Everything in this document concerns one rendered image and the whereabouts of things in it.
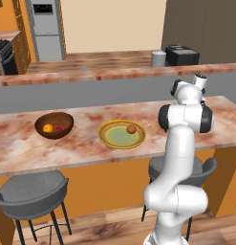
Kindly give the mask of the yellow green plate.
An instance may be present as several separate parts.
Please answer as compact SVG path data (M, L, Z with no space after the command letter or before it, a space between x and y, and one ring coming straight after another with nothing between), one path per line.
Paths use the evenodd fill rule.
M134 134L127 132L128 125L134 125L137 131ZM113 120L104 123L97 132L99 140L115 149L131 149L141 145L146 138L144 128L136 122L127 120Z

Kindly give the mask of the brown wooden bowl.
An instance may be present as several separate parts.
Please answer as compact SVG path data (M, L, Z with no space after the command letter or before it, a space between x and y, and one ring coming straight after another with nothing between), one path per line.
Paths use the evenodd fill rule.
M47 133L43 131L43 126L45 124L51 124L54 128L57 125L63 125L64 130L52 133ZM58 140L65 137L67 134L70 133L74 126L74 118L65 112L52 112L45 114L38 118L34 124L34 128L39 135L44 138L51 139L51 140Z

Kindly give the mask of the grey canister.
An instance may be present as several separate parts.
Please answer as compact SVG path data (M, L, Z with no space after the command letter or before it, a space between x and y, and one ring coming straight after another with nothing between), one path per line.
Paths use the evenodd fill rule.
M162 50L156 50L152 52L151 66L152 67L164 67L166 59L166 52Z

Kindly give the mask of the black toaster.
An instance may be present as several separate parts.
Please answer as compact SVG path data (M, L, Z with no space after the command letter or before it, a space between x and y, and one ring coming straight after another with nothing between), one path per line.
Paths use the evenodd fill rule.
M169 45L165 48L166 62L170 66L197 65L200 54L186 46Z

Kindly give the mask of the grey bar stool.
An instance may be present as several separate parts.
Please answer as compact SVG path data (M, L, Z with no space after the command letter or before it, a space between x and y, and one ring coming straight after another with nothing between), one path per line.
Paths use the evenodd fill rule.
M206 210L208 199L202 185L217 168L217 161L209 158L202 163L197 157L165 154L152 158L150 164L162 170L143 193L144 206L158 213L143 245L189 245L182 237L182 224Z
M64 245L54 210L62 207L66 226L72 234L64 205L69 179L59 170L15 175L8 179L0 189L0 209L15 220L21 245L26 245L21 220L27 220L34 241L37 241L32 220L50 214L60 245Z

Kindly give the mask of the grey fridge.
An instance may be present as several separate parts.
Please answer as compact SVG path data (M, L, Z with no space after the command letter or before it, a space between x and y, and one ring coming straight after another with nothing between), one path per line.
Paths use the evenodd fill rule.
M25 0L37 61L65 59L60 0Z

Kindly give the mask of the orange wooden cupboard run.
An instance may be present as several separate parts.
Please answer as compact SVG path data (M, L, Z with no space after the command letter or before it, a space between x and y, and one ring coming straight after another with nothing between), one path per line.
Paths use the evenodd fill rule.
M26 74L36 61L26 0L0 0L0 39L11 42L18 74Z

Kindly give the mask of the black oven range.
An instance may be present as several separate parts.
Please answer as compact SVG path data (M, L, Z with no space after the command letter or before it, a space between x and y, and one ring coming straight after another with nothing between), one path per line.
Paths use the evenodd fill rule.
M7 39L0 39L0 70L2 76L18 74L14 51L11 42Z

